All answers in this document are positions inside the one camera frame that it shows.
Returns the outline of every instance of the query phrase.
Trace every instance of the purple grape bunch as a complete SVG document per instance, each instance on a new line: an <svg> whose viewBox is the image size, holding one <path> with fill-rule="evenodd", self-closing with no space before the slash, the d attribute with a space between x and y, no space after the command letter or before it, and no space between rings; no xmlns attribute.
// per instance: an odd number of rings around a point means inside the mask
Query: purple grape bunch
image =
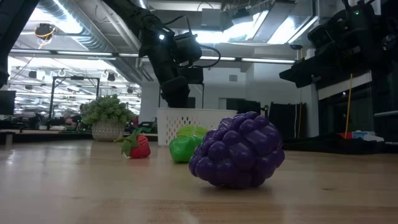
<svg viewBox="0 0 398 224"><path fill-rule="evenodd" d="M258 187L284 161L282 145L277 128L265 116L237 114L206 133L189 161L189 170L214 186Z"/></svg>

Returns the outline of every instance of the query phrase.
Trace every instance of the potted plant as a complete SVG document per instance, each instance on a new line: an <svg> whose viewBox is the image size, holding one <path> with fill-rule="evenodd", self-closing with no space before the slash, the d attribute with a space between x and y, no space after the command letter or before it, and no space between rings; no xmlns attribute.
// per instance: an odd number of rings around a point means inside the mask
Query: potted plant
<svg viewBox="0 0 398 224"><path fill-rule="evenodd" d="M83 122L93 125L93 138L97 141L113 141L124 135L124 126L135 116L117 95L99 97L83 105Z"/></svg>

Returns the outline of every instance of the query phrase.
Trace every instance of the white plastic basket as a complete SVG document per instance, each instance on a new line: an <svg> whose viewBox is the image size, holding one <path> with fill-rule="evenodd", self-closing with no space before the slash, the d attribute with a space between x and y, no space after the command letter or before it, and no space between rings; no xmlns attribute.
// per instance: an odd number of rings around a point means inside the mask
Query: white plastic basket
<svg viewBox="0 0 398 224"><path fill-rule="evenodd" d="M202 109L157 109L157 134L160 146L168 146L175 139L177 131L184 126L201 126L207 130L216 129L221 119L235 116L233 110Z"/></svg>

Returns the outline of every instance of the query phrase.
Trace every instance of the wooden table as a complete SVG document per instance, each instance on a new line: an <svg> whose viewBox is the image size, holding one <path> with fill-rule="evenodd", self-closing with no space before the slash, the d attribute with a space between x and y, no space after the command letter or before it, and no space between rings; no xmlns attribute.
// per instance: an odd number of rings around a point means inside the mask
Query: wooden table
<svg viewBox="0 0 398 224"><path fill-rule="evenodd" d="M287 152L262 187L225 190L93 141L0 151L0 223L398 223L398 157Z"/></svg>

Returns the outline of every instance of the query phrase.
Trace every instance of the toy strawberry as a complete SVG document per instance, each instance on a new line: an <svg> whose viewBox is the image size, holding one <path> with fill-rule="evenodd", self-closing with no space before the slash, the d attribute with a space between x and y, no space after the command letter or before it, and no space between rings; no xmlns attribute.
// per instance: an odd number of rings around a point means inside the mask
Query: toy strawberry
<svg viewBox="0 0 398 224"><path fill-rule="evenodd" d="M142 129L136 129L127 138L119 138L115 142L123 142L121 153L126 157L141 159L150 155L148 139L140 134Z"/></svg>

